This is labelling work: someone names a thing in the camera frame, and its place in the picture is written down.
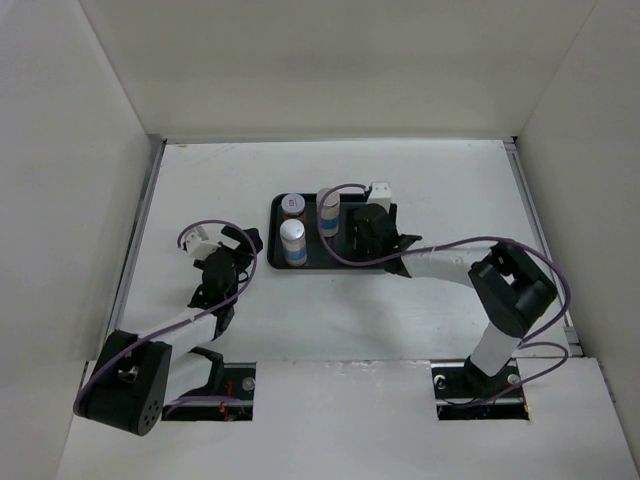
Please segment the tall white shaker blue band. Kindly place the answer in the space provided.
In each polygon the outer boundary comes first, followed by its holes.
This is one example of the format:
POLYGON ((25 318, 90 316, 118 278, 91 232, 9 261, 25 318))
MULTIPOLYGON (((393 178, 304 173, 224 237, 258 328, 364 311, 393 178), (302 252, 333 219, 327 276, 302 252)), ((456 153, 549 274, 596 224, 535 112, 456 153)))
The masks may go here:
POLYGON ((320 218, 320 232, 325 238, 335 236, 339 231, 340 194, 337 191, 329 193, 325 187, 316 195, 316 210, 320 218))

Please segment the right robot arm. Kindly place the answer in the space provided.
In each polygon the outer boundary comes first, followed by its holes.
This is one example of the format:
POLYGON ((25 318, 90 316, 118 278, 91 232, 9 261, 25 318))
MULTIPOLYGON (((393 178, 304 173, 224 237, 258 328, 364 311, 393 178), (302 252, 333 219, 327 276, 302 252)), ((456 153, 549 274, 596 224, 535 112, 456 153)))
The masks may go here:
POLYGON ((473 289, 488 317, 488 325, 471 355, 462 378, 473 394, 489 394, 500 383, 500 373, 534 323, 556 300, 551 279, 524 247, 495 240, 478 259, 462 246, 427 250, 409 248, 421 238, 401 235, 382 206, 367 204, 355 210, 356 258, 379 260, 388 273, 405 278, 431 278, 473 289))

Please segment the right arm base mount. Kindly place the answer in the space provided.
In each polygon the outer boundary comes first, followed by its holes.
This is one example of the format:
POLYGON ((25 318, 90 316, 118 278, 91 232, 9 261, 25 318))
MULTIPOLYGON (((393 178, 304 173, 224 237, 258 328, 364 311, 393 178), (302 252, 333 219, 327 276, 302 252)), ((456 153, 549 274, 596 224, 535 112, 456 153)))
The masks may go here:
POLYGON ((463 362, 431 365, 436 414, 440 421, 529 420, 515 361, 495 377, 484 378, 466 369, 463 362))

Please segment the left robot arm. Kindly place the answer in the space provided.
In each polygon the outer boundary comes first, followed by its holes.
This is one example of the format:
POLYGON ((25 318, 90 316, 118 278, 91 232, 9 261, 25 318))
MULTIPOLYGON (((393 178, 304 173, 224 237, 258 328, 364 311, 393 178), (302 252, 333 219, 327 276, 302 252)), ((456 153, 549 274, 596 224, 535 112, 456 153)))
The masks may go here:
POLYGON ((211 241, 203 221, 179 234, 201 273, 186 310, 149 333, 113 331, 77 394, 76 416, 137 436, 160 421, 252 419, 255 365, 228 363, 211 344, 230 326, 263 242, 256 228, 215 224, 236 246, 211 241))

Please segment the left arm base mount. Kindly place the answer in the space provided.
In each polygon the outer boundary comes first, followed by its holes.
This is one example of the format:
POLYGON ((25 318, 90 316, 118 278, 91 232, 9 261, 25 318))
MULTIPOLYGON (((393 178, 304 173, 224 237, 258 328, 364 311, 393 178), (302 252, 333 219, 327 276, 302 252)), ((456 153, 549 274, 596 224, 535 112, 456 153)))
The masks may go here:
POLYGON ((257 365, 228 363, 203 347, 170 367, 164 421, 243 422, 253 419, 257 365))

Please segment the brown spice jar white lid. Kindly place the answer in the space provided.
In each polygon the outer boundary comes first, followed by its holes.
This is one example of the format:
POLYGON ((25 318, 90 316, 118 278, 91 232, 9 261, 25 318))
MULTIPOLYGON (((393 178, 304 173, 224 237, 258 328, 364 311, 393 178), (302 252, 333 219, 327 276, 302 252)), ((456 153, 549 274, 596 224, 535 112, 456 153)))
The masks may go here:
POLYGON ((306 201, 301 194, 288 193, 281 200, 281 211, 285 220, 305 222, 306 201))

